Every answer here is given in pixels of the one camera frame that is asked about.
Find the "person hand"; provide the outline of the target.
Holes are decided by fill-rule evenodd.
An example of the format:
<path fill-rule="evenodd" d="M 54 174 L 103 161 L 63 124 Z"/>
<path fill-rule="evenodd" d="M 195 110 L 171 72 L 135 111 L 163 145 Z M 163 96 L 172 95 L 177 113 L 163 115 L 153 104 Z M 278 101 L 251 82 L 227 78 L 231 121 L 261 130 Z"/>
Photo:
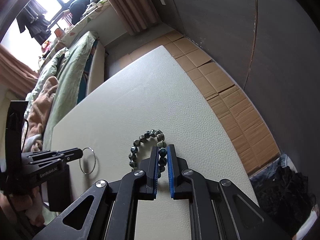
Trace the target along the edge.
<path fill-rule="evenodd" d="M 32 193 L 23 196 L 10 196 L 10 200 L 14 209 L 7 196 L 1 192 L 1 209 L 12 224 L 17 223 L 16 211 L 24 213 L 32 225 L 37 227 L 44 225 L 43 204 L 39 187 L 33 188 Z"/>

